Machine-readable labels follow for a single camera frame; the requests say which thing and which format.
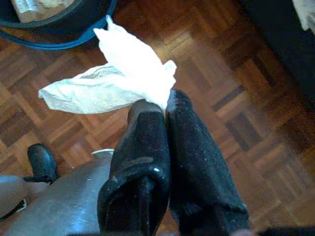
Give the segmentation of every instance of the foot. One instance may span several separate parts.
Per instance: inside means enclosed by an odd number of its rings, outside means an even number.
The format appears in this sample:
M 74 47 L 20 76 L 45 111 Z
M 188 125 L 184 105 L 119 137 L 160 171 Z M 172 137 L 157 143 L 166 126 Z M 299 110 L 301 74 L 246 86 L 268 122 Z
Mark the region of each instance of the foot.
M 57 164 L 53 154 L 46 146 L 43 144 L 30 146 L 28 157 L 34 176 L 25 178 L 25 181 L 53 183 L 58 179 Z

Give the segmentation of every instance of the white plastic bag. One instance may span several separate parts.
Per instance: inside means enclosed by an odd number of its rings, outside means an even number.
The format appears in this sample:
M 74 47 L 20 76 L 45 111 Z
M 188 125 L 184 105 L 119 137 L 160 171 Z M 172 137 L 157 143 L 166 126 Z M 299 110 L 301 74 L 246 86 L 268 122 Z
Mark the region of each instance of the white plastic bag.
M 145 99 L 165 110 L 175 84 L 173 61 L 162 64 L 153 49 L 107 16 L 108 30 L 95 29 L 108 63 L 38 92 L 50 109 L 97 114 Z

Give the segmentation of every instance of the parquet tile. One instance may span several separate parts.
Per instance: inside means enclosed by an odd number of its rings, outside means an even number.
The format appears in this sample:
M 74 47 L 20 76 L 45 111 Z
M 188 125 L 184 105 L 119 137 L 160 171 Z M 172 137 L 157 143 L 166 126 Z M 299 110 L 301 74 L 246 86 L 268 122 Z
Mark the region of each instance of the parquet tile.
M 163 62 L 176 62 L 175 87 L 221 148 L 253 229 L 315 224 L 315 114 L 241 5 L 120 0 L 114 20 Z M 61 175 L 92 160 L 90 152 L 115 147 L 128 108 L 75 115 L 51 111 L 37 97 L 40 88 L 104 63 L 98 48 L 42 52 L 0 39 L 0 174 L 31 175 L 26 150 L 38 142 L 52 150 Z M 13 219 L 0 222 L 0 234 Z M 160 231 L 175 228 L 168 213 Z

